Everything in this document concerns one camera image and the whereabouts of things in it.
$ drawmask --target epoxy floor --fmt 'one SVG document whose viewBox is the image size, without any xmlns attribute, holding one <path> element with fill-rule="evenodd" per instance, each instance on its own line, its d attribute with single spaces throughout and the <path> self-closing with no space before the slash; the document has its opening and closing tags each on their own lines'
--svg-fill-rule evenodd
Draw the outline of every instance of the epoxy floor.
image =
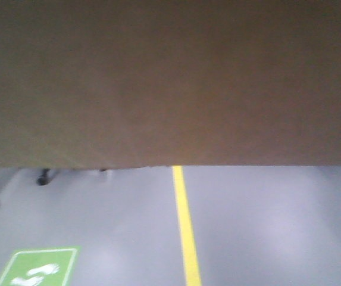
<svg viewBox="0 0 341 286">
<path fill-rule="evenodd" d="M 77 245 L 71 286 L 185 285 L 170 167 L 62 170 L 47 186 L 38 174 L 0 188 L 0 274 L 16 249 Z M 341 167 L 184 167 L 184 179 L 204 286 L 341 285 Z"/>
</svg>

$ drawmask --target yellow floor line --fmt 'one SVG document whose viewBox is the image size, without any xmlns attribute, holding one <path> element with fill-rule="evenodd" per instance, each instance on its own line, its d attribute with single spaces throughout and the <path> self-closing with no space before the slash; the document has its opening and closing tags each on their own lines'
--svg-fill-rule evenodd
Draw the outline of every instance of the yellow floor line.
<svg viewBox="0 0 341 286">
<path fill-rule="evenodd" d="M 198 258 L 196 255 L 193 225 L 187 202 L 182 166 L 173 166 L 174 189 L 182 244 L 183 267 L 186 286 L 201 286 Z"/>
</svg>

